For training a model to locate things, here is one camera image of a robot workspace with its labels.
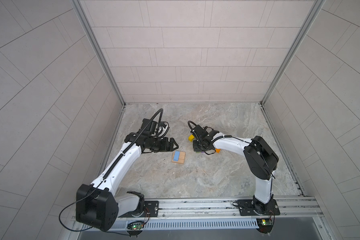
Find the light blue wood block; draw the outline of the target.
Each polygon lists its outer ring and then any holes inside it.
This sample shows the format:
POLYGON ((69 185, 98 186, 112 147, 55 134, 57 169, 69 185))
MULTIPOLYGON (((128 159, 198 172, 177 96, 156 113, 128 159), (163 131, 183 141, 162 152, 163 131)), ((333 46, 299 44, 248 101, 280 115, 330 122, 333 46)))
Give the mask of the light blue wood block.
POLYGON ((178 162, 179 161, 179 156, 180 156, 180 151, 175 151, 174 155, 173 155, 173 161, 178 162))

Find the natural wood block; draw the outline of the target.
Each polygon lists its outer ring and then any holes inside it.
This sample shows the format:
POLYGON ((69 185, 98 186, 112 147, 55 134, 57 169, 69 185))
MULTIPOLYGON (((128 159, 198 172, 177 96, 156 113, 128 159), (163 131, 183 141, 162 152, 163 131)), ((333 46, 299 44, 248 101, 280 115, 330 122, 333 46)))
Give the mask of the natural wood block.
POLYGON ((180 156, 179 156, 179 157, 180 157, 180 158, 184 158, 184 157, 185 157, 185 154, 186 154, 185 152, 181 152, 181 151, 180 151, 180 156))
POLYGON ((185 159, 172 159, 171 162, 172 162, 172 163, 177 163, 177 164, 184 164, 184 163, 185 163, 185 159))
POLYGON ((172 162, 183 164, 185 161, 185 153, 175 152, 172 156, 172 162))

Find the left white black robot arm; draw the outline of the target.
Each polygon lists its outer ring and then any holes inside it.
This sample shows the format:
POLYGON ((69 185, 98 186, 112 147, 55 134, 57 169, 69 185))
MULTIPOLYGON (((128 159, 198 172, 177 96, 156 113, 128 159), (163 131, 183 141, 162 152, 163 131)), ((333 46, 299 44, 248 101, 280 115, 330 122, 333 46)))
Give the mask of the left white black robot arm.
POLYGON ((136 133, 126 136, 121 150, 107 168, 91 184, 82 184, 76 192, 76 220, 103 232, 117 217, 145 213, 144 195, 128 191, 117 197, 117 189, 133 163, 148 153, 173 152, 178 149, 174 138, 166 137, 167 122, 143 119, 136 133))

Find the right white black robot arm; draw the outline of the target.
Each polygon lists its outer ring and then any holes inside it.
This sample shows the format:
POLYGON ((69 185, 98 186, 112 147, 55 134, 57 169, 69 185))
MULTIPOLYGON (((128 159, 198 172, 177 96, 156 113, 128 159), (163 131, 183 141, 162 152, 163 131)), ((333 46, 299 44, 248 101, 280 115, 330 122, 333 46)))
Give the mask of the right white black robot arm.
POLYGON ((212 155, 220 150, 226 150, 246 159, 256 180, 255 193, 248 210, 254 211, 257 215, 280 214, 273 194, 273 179, 279 157, 262 137, 238 138, 214 129, 208 131, 208 126, 201 127, 192 121, 188 121, 188 126, 194 137, 192 142, 195 152, 212 155))

